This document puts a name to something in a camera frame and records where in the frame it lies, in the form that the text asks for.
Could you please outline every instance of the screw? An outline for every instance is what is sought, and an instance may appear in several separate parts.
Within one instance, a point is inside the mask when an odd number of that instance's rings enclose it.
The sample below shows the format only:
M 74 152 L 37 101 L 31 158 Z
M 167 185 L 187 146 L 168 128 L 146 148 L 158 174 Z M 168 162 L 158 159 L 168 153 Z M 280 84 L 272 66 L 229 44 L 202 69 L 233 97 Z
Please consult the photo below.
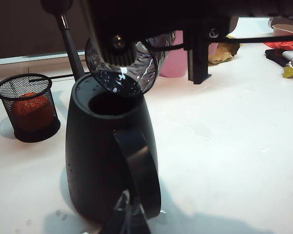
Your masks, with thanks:
M 219 36 L 218 30 L 215 28 L 212 28 L 209 32 L 210 38 L 217 38 Z
M 115 35 L 112 38 L 112 43 L 116 49 L 123 49 L 125 46 L 125 42 L 120 35 Z

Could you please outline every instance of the pink cup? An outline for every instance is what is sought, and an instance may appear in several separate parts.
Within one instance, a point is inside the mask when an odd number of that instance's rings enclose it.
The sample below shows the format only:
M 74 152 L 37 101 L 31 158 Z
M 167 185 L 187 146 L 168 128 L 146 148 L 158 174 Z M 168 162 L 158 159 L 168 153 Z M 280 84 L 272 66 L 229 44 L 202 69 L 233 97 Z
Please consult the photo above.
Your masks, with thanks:
M 176 31 L 174 45 L 181 43 L 183 43 L 183 32 Z M 183 49 L 172 50 L 169 52 L 169 55 L 162 66 L 160 75 L 169 78 L 183 77 L 187 73 L 187 69 L 187 52 Z

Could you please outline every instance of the clear plastic piece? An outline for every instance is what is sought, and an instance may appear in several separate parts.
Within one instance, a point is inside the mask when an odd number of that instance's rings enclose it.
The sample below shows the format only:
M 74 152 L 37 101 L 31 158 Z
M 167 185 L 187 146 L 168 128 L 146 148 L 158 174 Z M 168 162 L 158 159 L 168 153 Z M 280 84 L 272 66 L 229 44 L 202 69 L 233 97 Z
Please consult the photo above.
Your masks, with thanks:
M 123 191 L 110 219 L 99 234 L 150 234 L 144 209 L 138 198 L 129 203 L 128 190 Z
M 159 35 L 148 39 L 154 47 L 173 45 L 175 33 Z M 93 77 L 108 91 L 123 97 L 133 97 L 146 93 L 154 84 L 156 77 L 168 55 L 168 51 L 149 51 L 141 42 L 136 43 L 137 59 L 128 67 L 109 65 L 98 56 L 89 39 L 85 57 Z

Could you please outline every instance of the mesh pencil holder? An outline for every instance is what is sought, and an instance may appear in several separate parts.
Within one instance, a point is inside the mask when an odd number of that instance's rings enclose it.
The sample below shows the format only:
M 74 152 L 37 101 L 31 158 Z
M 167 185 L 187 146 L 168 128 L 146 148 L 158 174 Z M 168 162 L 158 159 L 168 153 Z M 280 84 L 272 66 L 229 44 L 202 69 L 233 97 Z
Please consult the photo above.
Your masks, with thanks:
M 51 86 L 49 77 L 36 73 L 16 75 L 0 82 L 0 99 L 18 140 L 38 142 L 59 130 Z

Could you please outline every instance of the white table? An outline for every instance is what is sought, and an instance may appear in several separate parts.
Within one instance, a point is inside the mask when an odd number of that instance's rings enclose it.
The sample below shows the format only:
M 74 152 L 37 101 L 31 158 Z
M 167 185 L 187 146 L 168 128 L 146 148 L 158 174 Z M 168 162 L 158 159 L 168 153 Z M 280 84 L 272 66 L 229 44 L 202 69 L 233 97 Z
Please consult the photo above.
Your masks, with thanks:
M 232 35 L 271 32 L 267 22 L 240 19 Z M 202 85 L 158 78 L 146 94 L 162 189 L 162 212 L 149 221 L 153 234 L 293 234 L 293 79 L 282 78 L 266 49 L 245 44 L 232 61 L 210 67 Z M 40 65 L 0 67 L 0 79 Z M 64 141 L 73 83 L 53 82 L 61 128 L 39 143 L 14 138 L 0 101 L 0 234 L 100 229 L 74 210 L 68 194 Z

